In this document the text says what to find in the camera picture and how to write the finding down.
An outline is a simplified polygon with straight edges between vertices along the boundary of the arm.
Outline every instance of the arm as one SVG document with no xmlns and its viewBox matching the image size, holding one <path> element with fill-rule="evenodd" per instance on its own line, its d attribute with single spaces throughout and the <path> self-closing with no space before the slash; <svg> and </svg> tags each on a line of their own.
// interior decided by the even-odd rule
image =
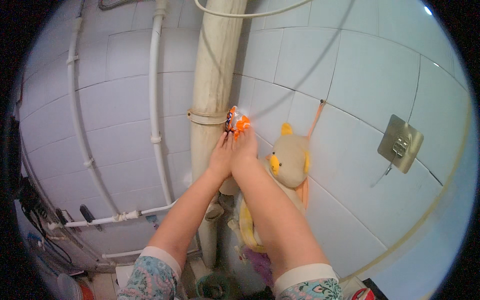
<svg viewBox="0 0 480 300">
<path fill-rule="evenodd" d="M 250 128 L 234 144 L 231 170 L 272 261 L 274 280 L 299 266 L 329 264 L 305 217 L 256 157 L 257 141 Z"/>
<path fill-rule="evenodd" d="M 194 237 L 210 201 L 223 181 L 230 176 L 232 134 L 223 133 L 213 150 L 208 169 L 177 200 L 163 219 L 148 246 L 168 252 L 183 268 L 187 248 Z"/>
</svg>

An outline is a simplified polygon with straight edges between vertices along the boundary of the green bucket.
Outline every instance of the green bucket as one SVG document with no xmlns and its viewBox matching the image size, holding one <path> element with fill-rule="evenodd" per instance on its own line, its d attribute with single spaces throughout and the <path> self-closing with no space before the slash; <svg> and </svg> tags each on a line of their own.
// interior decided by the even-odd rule
<svg viewBox="0 0 480 300">
<path fill-rule="evenodd" d="M 201 277 L 196 285 L 197 295 L 214 300 L 230 299 L 230 282 L 221 275 L 212 273 Z"/>
</svg>

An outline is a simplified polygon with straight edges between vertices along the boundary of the beige pipe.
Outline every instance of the beige pipe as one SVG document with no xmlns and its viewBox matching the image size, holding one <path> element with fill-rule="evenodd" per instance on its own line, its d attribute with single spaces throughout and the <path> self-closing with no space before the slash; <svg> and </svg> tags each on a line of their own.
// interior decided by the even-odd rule
<svg viewBox="0 0 480 300">
<path fill-rule="evenodd" d="M 208 0 L 207 9 L 234 14 L 245 13 L 247 0 Z M 215 144 L 224 131 L 233 68 L 243 19 L 204 14 L 198 42 L 197 65 L 193 85 L 191 122 L 192 179 L 195 181 L 207 168 Z M 203 260 L 213 268 L 216 261 L 216 219 L 223 209 L 210 204 L 198 229 Z"/>
</svg>

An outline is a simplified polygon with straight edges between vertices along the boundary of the patterned sleeve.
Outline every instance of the patterned sleeve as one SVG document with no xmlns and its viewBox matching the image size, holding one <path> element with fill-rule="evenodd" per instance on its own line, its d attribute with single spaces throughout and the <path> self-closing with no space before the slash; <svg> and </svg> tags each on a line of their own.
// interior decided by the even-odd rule
<svg viewBox="0 0 480 300">
<path fill-rule="evenodd" d="M 284 290 L 277 299 L 281 300 L 342 300 L 342 291 L 334 278 L 321 278 L 296 284 Z"/>
<path fill-rule="evenodd" d="M 136 260 L 127 286 L 119 290 L 117 300 L 173 300 L 180 277 L 178 264 L 170 261 L 169 254 L 159 259 L 159 255 L 147 256 L 144 252 Z"/>
</svg>

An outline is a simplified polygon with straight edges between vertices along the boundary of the hand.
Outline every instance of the hand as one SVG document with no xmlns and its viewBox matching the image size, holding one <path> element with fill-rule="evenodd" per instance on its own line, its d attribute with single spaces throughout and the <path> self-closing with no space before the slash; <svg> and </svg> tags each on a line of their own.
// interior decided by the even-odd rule
<svg viewBox="0 0 480 300">
<path fill-rule="evenodd" d="M 227 136 L 227 133 L 224 132 L 218 139 L 212 156 L 210 156 L 208 169 L 211 170 L 215 176 L 219 176 L 222 181 L 231 175 L 230 162 L 233 154 L 232 144 L 233 134 L 229 132 Z"/>
<path fill-rule="evenodd" d="M 258 142 L 255 137 L 255 130 L 248 127 L 244 132 L 240 132 L 235 143 L 233 143 L 233 156 L 231 162 L 231 171 L 245 167 L 251 162 L 258 163 Z"/>
</svg>

